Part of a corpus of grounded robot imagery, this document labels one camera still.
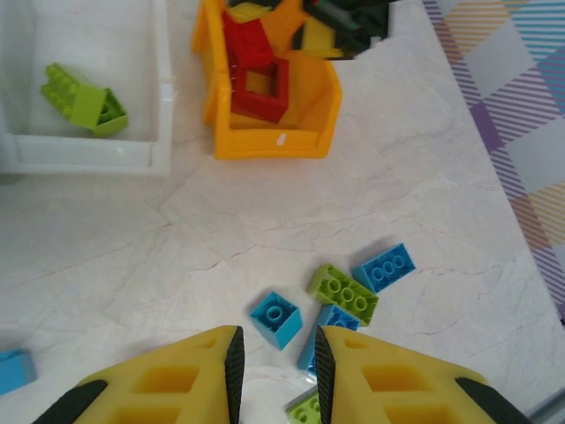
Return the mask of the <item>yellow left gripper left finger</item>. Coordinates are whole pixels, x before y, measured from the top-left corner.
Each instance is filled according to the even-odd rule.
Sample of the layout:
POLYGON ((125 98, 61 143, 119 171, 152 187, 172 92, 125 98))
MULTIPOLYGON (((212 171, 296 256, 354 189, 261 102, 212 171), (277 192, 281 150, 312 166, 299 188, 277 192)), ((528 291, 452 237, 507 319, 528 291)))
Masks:
POLYGON ((244 330, 210 329, 100 370, 66 391, 39 423, 238 423, 244 330))

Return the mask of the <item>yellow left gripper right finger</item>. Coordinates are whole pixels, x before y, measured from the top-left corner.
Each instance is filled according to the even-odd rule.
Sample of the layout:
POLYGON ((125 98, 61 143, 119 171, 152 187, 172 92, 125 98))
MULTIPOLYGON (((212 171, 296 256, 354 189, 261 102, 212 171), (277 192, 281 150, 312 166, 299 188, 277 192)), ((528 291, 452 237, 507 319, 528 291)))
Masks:
POLYGON ((481 374, 336 326, 319 326, 324 423, 527 423, 481 374))

